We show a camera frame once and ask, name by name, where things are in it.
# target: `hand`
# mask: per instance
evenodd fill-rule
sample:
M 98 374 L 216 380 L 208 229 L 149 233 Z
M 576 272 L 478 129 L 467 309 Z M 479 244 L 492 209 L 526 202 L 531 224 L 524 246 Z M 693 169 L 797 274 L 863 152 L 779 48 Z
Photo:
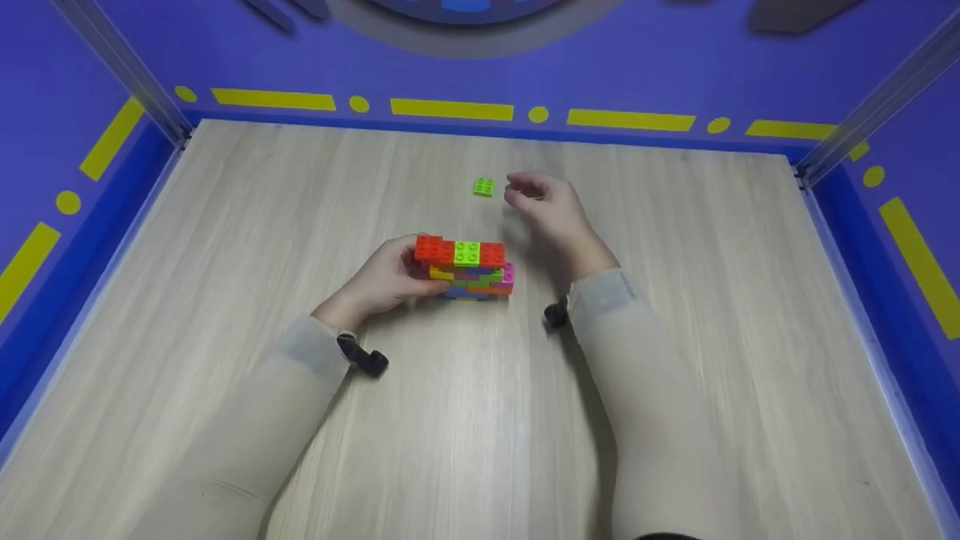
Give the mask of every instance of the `hand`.
M 369 315 L 389 311 L 408 298 L 435 296 L 449 283 L 410 277 L 417 236 L 392 238 L 380 245 L 352 278 L 313 310 L 318 321 L 357 332 Z
M 507 181 L 504 200 L 566 258 L 573 281 L 620 266 L 587 220 L 570 182 L 535 172 L 512 173 Z

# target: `metal pole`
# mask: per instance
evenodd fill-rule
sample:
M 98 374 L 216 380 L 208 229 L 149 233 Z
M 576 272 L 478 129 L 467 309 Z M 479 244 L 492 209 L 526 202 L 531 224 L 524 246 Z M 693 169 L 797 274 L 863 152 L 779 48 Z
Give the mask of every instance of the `metal pole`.
M 957 60 L 960 60 L 960 9 L 797 164 L 804 186 L 813 187 L 820 182 L 857 144 L 886 124 Z
M 178 148 L 193 127 L 94 0 L 51 0 Z

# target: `wrist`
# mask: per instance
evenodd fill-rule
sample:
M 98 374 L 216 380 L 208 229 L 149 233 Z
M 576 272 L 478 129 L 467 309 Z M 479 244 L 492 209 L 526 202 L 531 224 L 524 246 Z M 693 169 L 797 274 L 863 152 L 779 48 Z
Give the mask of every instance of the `wrist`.
M 331 328 L 353 333 L 360 331 L 367 315 L 360 304 L 352 300 L 343 289 L 333 293 L 310 313 L 311 317 Z
M 577 282 L 603 270 L 620 267 L 620 261 L 593 230 L 573 245 L 566 253 L 566 260 L 570 268 L 571 282 Z

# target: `yellow stripe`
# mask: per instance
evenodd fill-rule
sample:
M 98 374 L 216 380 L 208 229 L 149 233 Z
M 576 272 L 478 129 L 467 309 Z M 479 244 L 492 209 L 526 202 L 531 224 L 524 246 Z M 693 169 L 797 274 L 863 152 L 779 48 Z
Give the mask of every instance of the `yellow stripe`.
M 884 203 L 880 207 L 880 216 L 947 339 L 960 337 L 960 300 L 900 197 Z
M 333 96 L 330 94 L 244 90 L 241 88 L 211 88 L 210 92 L 220 105 L 272 107 L 275 109 L 337 110 L 336 104 L 333 103 Z
M 853 150 L 850 150 L 850 159 L 852 161 L 857 161 L 860 158 L 863 158 L 867 152 L 870 152 L 870 144 L 868 144 L 867 141 L 863 141 L 854 146 Z
M 16 255 L 0 274 L 0 324 L 10 314 L 13 305 L 27 289 L 40 265 L 53 251 L 60 233 L 46 223 L 37 223 L 34 231 L 23 242 Z
M 469 103 L 466 101 L 433 101 L 428 99 L 391 98 L 390 110 L 393 114 L 405 116 L 438 116 L 440 118 L 465 118 L 467 120 L 498 120 L 510 122 L 514 119 L 513 105 L 497 103 Z
M 136 127 L 143 115 L 143 106 L 134 98 L 127 100 L 127 103 L 120 108 L 117 115 L 113 117 L 110 125 L 100 135 L 97 143 L 90 149 L 90 153 L 80 164 L 80 170 L 90 177 L 94 182 L 104 176 L 107 166 L 113 161 L 113 157 L 120 151 L 127 136 Z
M 696 116 L 689 114 L 571 109 L 566 116 L 566 123 L 570 126 L 590 126 L 594 128 L 688 132 L 696 119 Z
M 810 122 L 754 120 L 754 123 L 747 130 L 747 135 L 821 140 L 833 133 L 835 127 L 832 124 L 813 124 Z

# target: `sleeve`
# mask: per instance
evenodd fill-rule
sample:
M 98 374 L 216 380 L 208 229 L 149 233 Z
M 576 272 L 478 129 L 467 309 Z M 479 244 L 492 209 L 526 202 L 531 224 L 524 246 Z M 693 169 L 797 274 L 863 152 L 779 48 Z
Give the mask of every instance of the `sleeve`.
M 256 538 L 349 369 L 336 337 L 312 317 L 294 321 L 201 428 L 132 538 Z
M 735 481 L 657 315 L 619 268 L 574 283 L 568 311 L 616 440 L 613 538 L 739 540 Z

